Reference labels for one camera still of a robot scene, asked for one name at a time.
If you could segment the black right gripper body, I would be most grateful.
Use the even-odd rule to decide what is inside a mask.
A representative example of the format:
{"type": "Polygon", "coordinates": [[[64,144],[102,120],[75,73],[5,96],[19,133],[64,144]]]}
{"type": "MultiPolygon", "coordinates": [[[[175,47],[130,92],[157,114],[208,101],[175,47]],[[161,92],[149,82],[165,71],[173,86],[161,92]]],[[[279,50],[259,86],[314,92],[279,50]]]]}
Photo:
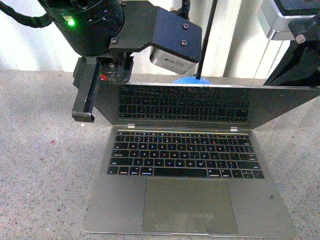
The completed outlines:
{"type": "MultiPolygon", "coordinates": [[[[101,64],[100,79],[102,81],[125,84],[132,74],[134,57],[130,53],[117,53],[115,56],[103,56],[97,58],[101,64]]],[[[87,60],[84,56],[78,58],[73,71],[73,85],[79,87],[85,74],[87,60]]]]}

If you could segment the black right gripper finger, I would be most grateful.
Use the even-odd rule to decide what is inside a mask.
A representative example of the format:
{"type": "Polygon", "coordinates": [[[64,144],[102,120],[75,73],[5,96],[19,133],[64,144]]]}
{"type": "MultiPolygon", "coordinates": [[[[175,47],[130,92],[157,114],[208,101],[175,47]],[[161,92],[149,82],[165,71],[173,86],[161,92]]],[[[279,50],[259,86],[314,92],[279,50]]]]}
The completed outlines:
{"type": "Polygon", "coordinates": [[[100,83],[101,64],[79,63],[74,74],[74,85],[78,92],[72,108],[72,117],[77,122],[93,123],[93,108],[100,83]]]}

